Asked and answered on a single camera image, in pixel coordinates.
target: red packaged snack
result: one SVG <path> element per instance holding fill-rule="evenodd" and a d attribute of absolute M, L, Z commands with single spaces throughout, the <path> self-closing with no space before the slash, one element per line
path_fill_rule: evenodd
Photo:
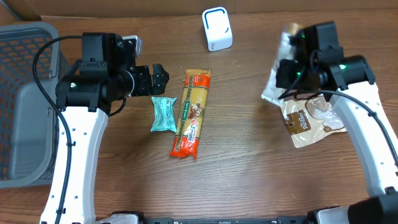
<path fill-rule="evenodd" d="M 193 155 L 196 159 L 211 73 L 209 70 L 187 69 L 185 74 L 177 132 L 170 156 L 183 158 Z"/>

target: green label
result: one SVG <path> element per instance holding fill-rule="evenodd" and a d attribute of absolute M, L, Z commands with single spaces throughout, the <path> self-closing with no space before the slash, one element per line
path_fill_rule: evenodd
<path fill-rule="evenodd" d="M 189 112 L 189 106 L 190 105 L 191 105 L 191 101 L 190 100 L 186 100 L 184 102 L 184 111 L 182 112 L 182 121 L 187 120 L 188 112 Z"/>

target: wooden table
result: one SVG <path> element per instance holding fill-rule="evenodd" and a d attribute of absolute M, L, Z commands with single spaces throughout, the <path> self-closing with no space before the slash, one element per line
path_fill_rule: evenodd
<path fill-rule="evenodd" d="M 296 149 L 279 109 L 260 94 L 284 24 L 333 20 L 345 54 L 361 54 L 372 66 L 387 117 L 398 131 L 398 10 L 235 14 L 230 20 L 233 46 L 212 53 L 200 16 L 51 22 L 60 35 L 141 37 L 144 54 L 137 64 L 161 63 L 170 73 L 164 96 L 178 98 L 175 117 L 185 69 L 206 68 L 213 75 L 196 161 L 169 157 L 174 133 L 150 132 L 149 97 L 129 98 L 109 119 L 96 175 L 98 218 L 115 210 L 140 210 L 147 217 L 269 218 L 368 196 L 348 134 Z M 81 57 L 78 40 L 65 40 L 61 48 L 71 62 Z M 0 223 L 38 223 L 49 190 L 0 190 Z"/>

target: teal package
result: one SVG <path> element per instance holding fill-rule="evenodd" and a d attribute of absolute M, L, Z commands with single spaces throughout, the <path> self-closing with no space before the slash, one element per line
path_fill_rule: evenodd
<path fill-rule="evenodd" d="M 176 99 L 177 97 L 152 97 L 152 102 L 155 106 L 155 120 L 150 129 L 151 132 L 166 130 L 177 131 L 173 113 L 173 104 Z"/>

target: plastic container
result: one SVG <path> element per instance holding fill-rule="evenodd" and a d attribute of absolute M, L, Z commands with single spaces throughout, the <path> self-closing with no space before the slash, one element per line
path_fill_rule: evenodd
<path fill-rule="evenodd" d="M 50 184 L 57 150 L 57 120 L 33 80 L 36 51 L 59 37 L 50 24 L 0 27 L 0 189 Z M 40 56 L 37 71 L 55 101 L 58 74 L 68 62 L 59 42 Z"/>

